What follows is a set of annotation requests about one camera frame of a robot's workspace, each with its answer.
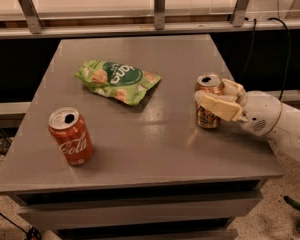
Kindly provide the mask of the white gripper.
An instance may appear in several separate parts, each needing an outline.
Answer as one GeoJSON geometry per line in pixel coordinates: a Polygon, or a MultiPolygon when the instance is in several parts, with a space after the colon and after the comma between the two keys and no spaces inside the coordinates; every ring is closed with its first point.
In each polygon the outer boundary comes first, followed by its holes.
{"type": "Polygon", "coordinates": [[[195,101],[225,121],[240,121],[240,127],[255,136],[269,133],[281,114],[281,102],[261,91],[246,93],[241,84],[229,79],[223,84],[222,95],[200,90],[194,94],[195,101]]]}

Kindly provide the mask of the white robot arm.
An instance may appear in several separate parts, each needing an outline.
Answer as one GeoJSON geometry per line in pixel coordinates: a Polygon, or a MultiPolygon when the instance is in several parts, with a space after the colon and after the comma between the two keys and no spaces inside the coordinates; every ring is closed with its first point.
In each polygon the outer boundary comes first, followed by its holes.
{"type": "Polygon", "coordinates": [[[246,92],[231,80],[223,83],[221,95],[196,91],[198,105],[225,121],[238,122],[255,136],[272,140],[281,152],[300,163],[300,110],[265,92],[246,92]]]}

